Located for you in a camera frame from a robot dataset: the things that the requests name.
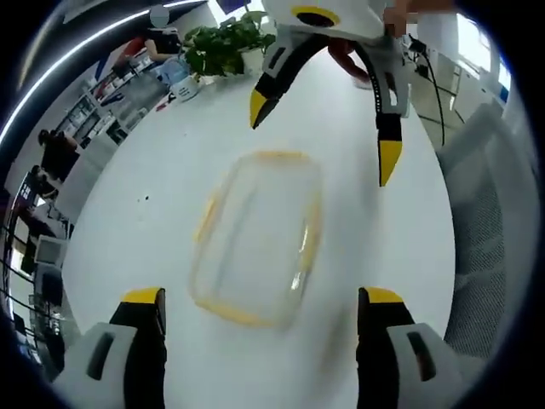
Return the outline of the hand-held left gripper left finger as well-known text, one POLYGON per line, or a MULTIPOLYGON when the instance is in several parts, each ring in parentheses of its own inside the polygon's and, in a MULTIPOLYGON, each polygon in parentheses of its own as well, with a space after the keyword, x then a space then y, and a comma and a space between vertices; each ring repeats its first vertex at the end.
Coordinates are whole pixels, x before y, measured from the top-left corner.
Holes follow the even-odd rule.
POLYGON ((53 381, 70 408, 164 408, 165 289, 128 292, 66 352, 53 381))

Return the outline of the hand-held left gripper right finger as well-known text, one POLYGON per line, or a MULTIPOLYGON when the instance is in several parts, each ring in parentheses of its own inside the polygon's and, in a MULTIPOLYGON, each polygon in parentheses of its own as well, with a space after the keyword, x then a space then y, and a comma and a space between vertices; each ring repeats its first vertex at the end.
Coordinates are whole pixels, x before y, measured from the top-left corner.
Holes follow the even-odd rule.
POLYGON ((380 287, 358 292, 358 408, 453 408, 467 386, 465 362, 403 299, 380 287))

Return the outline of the person's right hand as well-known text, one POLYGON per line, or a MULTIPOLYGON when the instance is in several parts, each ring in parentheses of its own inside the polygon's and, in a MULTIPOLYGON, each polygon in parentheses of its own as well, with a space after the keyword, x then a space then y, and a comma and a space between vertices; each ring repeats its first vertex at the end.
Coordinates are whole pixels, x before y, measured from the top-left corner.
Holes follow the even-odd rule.
POLYGON ((356 65, 350 56, 353 51, 353 43, 347 39, 333 37, 329 40, 328 52, 333 60, 352 77, 358 88, 370 89, 370 76, 367 71, 356 65))

